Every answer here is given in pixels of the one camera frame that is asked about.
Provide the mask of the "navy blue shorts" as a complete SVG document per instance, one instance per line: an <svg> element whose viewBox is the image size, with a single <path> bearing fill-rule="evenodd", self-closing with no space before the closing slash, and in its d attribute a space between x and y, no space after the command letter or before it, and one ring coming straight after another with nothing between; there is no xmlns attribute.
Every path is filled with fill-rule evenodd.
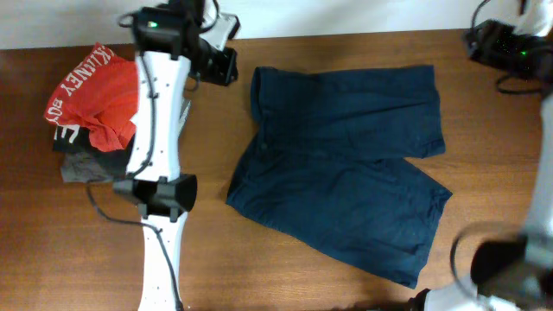
<svg viewBox="0 0 553 311"><path fill-rule="evenodd" d="M258 67L250 98L258 129L227 204L333 259L415 288L452 195L413 164L446 150L435 69Z"/></svg>

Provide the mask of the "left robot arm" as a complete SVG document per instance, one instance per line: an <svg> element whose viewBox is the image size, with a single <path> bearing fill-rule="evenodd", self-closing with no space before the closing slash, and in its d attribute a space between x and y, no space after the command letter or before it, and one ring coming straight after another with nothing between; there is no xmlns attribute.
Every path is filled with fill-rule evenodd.
<svg viewBox="0 0 553 311"><path fill-rule="evenodd" d="M134 204L143 229L142 310L181 310L181 237L198 188L184 174L179 136L190 103L186 83L229 86L238 78L237 53L226 44L240 22L216 1L168 1L130 13L135 42L136 133L116 194Z"/></svg>

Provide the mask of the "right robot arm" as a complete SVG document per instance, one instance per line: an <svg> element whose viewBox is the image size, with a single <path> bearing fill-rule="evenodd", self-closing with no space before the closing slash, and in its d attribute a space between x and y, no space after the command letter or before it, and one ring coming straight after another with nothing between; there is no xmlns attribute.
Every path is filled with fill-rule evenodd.
<svg viewBox="0 0 553 311"><path fill-rule="evenodd" d="M454 238L454 278L425 289L402 310L537 310L552 307L552 30L550 1L523 1L514 25L471 22L463 35L470 60L504 71L499 78L535 79L542 94L541 155L531 206L523 226L479 222Z"/></svg>

